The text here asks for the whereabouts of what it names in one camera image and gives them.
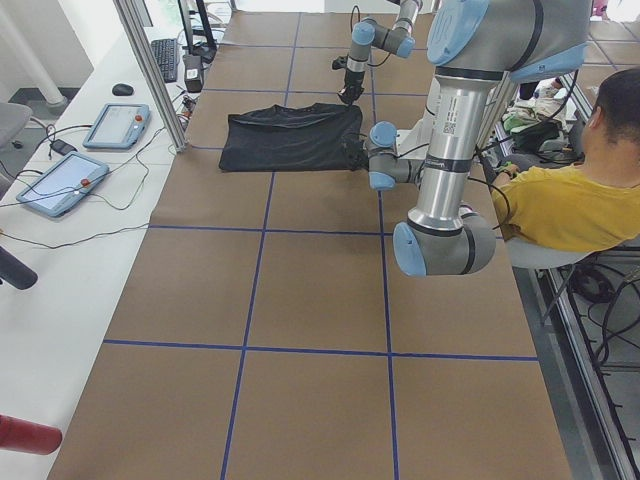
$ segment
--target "computer mouse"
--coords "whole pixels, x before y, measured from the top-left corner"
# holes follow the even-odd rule
[[[111,93],[117,97],[128,97],[133,95],[133,87],[126,83],[116,83],[111,89]]]

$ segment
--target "light blue tablet device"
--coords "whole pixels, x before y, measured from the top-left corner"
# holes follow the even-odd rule
[[[107,103],[82,145],[88,149],[127,150],[142,136],[149,115],[148,105]]]
[[[71,210],[109,173],[109,166],[78,152],[62,157],[16,200],[50,217]]]

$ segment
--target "red can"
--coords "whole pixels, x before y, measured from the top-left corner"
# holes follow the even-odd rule
[[[62,432],[47,425],[0,415],[0,448],[48,455],[62,443]]]

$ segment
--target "white table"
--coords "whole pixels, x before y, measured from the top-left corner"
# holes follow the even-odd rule
[[[162,36],[162,32],[149,32],[150,38]],[[119,82],[132,85],[133,96],[113,96],[111,88]],[[172,99],[180,94],[177,86],[180,83],[167,84]],[[151,108],[147,129],[130,151],[86,152],[82,141],[87,129],[64,132],[58,138],[108,163],[113,170],[163,127],[124,35],[91,74],[56,128],[91,124],[109,102],[146,103]],[[60,158],[54,153],[49,160],[48,151],[48,145],[41,146],[26,168],[43,171]],[[143,225],[160,196],[173,157],[169,135],[162,131],[140,155],[150,173],[127,210],[117,211],[97,197],[82,200],[60,219],[46,218],[22,205],[7,206],[0,208],[0,228],[16,237],[57,245]],[[109,175],[94,192],[124,206],[144,173],[145,169],[132,160]],[[27,175],[21,178],[32,180]],[[16,194],[23,189],[23,183],[15,182],[2,204],[14,203]],[[143,228],[57,250],[0,236],[0,246],[35,270],[39,277],[32,288],[24,291],[8,284],[0,286],[0,414],[66,431],[144,234]],[[0,478],[45,479],[56,455],[57,452],[39,456],[0,450]]]

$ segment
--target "keyboard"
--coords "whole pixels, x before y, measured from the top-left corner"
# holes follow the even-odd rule
[[[175,82],[178,79],[178,40],[175,38],[152,40],[151,51],[160,67],[164,83]]]

